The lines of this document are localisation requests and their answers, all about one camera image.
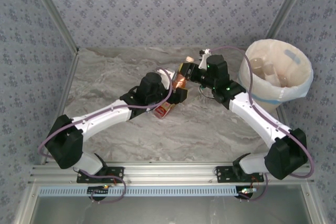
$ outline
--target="plastic bag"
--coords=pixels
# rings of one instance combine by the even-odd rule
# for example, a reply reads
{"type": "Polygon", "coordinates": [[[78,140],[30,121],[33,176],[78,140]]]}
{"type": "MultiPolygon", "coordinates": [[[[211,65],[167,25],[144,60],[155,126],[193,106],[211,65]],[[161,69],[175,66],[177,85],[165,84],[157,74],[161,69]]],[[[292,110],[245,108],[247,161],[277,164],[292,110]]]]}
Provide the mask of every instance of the plastic bag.
{"type": "MultiPolygon", "coordinates": [[[[253,74],[253,98],[266,111],[271,112],[283,102],[307,95],[313,81],[313,69],[307,56],[298,48],[280,40],[263,39],[250,45],[246,56],[250,60],[271,61],[277,74],[287,78],[287,87],[281,88],[253,74]]],[[[246,60],[240,65],[238,83],[248,90],[250,75],[246,60]]]]}

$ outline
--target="aluminum frame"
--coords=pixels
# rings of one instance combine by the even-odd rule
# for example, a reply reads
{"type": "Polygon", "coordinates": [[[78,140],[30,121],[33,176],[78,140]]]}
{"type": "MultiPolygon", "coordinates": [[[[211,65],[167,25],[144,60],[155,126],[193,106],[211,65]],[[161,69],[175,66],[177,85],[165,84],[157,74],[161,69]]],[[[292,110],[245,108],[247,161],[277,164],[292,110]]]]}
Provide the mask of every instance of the aluminum frame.
{"type": "Polygon", "coordinates": [[[77,51],[77,46],[72,38],[67,26],[65,25],[63,19],[61,18],[61,15],[56,7],[56,5],[53,3],[52,0],[41,0],[47,9],[50,17],[53,19],[54,24],[58,28],[59,32],[62,34],[63,39],[65,43],[68,45],[69,49],[72,53],[77,51]]]}
{"type": "MultiPolygon", "coordinates": [[[[109,166],[123,166],[124,180],[131,186],[218,186],[248,185],[248,183],[218,183],[215,167],[231,165],[227,162],[110,162],[109,166]]],[[[308,165],[297,170],[299,174],[309,171],[308,165]]],[[[43,186],[57,185],[67,187],[82,187],[77,184],[77,174],[72,169],[59,169],[56,162],[33,167],[22,202],[19,206],[15,224],[27,224],[33,217],[38,192],[43,186]]],[[[277,180],[269,175],[269,186],[272,185],[301,185],[302,193],[313,224],[328,223],[319,200],[314,180],[297,179],[291,176],[277,180]]]]}

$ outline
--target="small bottle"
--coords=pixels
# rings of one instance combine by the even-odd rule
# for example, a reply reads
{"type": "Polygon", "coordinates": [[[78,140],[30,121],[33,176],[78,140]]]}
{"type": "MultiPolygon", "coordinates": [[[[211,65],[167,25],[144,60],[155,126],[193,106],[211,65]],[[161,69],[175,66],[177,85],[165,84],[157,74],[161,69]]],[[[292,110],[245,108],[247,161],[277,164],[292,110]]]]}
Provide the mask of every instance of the small bottle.
{"type": "Polygon", "coordinates": [[[264,61],[261,58],[254,58],[250,60],[252,72],[259,78],[265,79],[265,74],[263,71],[264,61]]]}
{"type": "MultiPolygon", "coordinates": [[[[185,62],[194,62],[192,57],[187,57],[185,62]]],[[[187,84],[187,79],[181,75],[180,73],[177,74],[175,80],[173,81],[173,90],[175,91],[177,88],[184,89],[187,84]]],[[[153,112],[157,118],[163,119],[174,107],[176,104],[170,104],[168,102],[164,102],[162,105],[157,107],[153,112]]]]}
{"type": "Polygon", "coordinates": [[[273,86],[281,86],[277,72],[275,71],[275,67],[272,62],[266,61],[262,67],[262,70],[264,71],[266,81],[271,83],[273,86]]]}

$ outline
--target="marble floor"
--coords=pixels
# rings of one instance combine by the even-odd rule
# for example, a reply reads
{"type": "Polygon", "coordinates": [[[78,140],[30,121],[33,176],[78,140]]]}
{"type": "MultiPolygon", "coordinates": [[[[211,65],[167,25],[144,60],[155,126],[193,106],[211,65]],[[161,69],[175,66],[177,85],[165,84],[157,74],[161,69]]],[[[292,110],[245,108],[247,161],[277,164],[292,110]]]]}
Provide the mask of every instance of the marble floor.
{"type": "MultiPolygon", "coordinates": [[[[177,69],[186,56],[198,60],[199,48],[80,49],[66,103],[69,117],[114,102],[156,67],[177,69]]],[[[222,50],[232,79],[242,55],[222,50]]],[[[199,93],[188,83],[188,99],[164,119],[152,112],[114,125],[84,143],[84,150],[106,161],[233,161],[247,152],[267,149],[263,140],[237,115],[199,93]]]]}

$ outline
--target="purple cable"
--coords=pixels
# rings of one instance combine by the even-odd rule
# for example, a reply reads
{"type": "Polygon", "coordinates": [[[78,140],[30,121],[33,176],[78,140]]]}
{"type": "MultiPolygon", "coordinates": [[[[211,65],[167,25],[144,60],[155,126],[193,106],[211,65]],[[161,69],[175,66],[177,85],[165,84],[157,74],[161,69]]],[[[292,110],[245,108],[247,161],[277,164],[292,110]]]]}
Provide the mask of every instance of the purple cable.
{"type": "MultiPolygon", "coordinates": [[[[241,52],[243,54],[245,60],[247,61],[247,66],[248,66],[248,69],[249,69],[249,72],[250,72],[250,80],[251,80],[251,82],[250,82],[250,87],[248,89],[248,98],[249,98],[250,105],[255,110],[255,112],[257,112],[257,114],[260,115],[266,122],[268,122],[269,124],[271,124],[273,127],[277,128],[278,125],[276,123],[274,123],[270,119],[268,119],[263,113],[261,113],[258,110],[257,107],[255,107],[253,105],[253,99],[252,99],[252,86],[253,86],[252,66],[251,66],[251,63],[250,63],[249,59],[247,58],[245,52],[243,50],[237,48],[237,47],[232,47],[232,46],[217,47],[217,48],[211,49],[210,52],[217,51],[217,50],[220,50],[220,49],[225,49],[225,48],[235,49],[235,50],[238,50],[239,52],[241,52]]],[[[309,178],[314,173],[315,165],[314,165],[314,161],[313,161],[311,155],[309,154],[308,150],[292,134],[290,134],[289,132],[287,132],[286,130],[284,130],[282,128],[279,128],[278,130],[281,131],[281,132],[283,132],[283,134],[287,135],[288,137],[290,137],[303,150],[303,152],[308,157],[308,160],[309,160],[309,163],[310,163],[310,171],[309,171],[308,174],[306,174],[306,175],[290,174],[290,175],[292,177],[295,177],[295,178],[309,178]]]]}
{"type": "Polygon", "coordinates": [[[94,199],[93,199],[93,195],[94,195],[95,192],[97,191],[97,190],[94,190],[94,191],[91,193],[91,196],[90,196],[90,198],[91,198],[91,200],[92,200],[93,202],[97,202],[98,204],[110,204],[110,203],[115,203],[115,202],[121,200],[121,199],[125,196],[127,186],[126,186],[125,181],[124,181],[122,178],[117,177],[117,176],[113,176],[113,175],[108,175],[108,176],[96,176],[96,175],[88,174],[88,173],[85,172],[84,170],[80,170],[80,171],[81,171],[83,174],[85,174],[86,176],[91,177],[91,178],[113,178],[113,179],[117,179],[117,180],[119,180],[121,183],[123,183],[123,185],[124,185],[124,190],[122,191],[122,194],[121,194],[117,199],[113,199],[113,200],[104,200],[104,201],[96,201],[96,200],[94,200],[94,199]]]}
{"type": "MultiPolygon", "coordinates": [[[[163,72],[168,76],[168,79],[169,79],[169,92],[168,92],[168,95],[165,97],[165,99],[163,99],[161,102],[159,103],[156,103],[156,104],[153,104],[153,105],[148,105],[148,106],[139,106],[139,105],[128,105],[128,104],[125,104],[125,105],[117,105],[115,107],[113,107],[114,110],[116,109],[120,109],[120,108],[134,108],[134,109],[153,109],[153,108],[156,108],[158,106],[160,106],[161,104],[163,104],[164,102],[166,102],[168,100],[168,98],[170,97],[170,95],[172,94],[173,92],[173,81],[172,81],[172,78],[170,77],[169,73],[163,69],[163,68],[158,68],[158,69],[161,69],[163,70],[163,72]]],[[[73,122],[73,123],[70,123],[70,124],[67,124],[61,128],[59,128],[58,130],[56,130],[55,132],[53,132],[52,134],[50,134],[38,147],[37,151],[40,155],[44,156],[44,157],[49,157],[49,158],[53,158],[52,156],[48,155],[48,154],[44,154],[42,152],[42,149],[43,147],[46,145],[46,143],[48,143],[50,141],[50,139],[52,139],[54,136],[56,136],[58,133],[72,127],[72,126],[75,126],[79,123],[82,123],[84,121],[88,121],[92,118],[95,118],[96,116],[99,116],[101,114],[104,114],[106,112],[109,112],[111,111],[111,108],[107,108],[105,110],[102,110],[102,111],[99,111],[93,115],[90,115],[88,116],[87,118],[83,119],[83,120],[79,120],[77,122],[73,122]]]]}

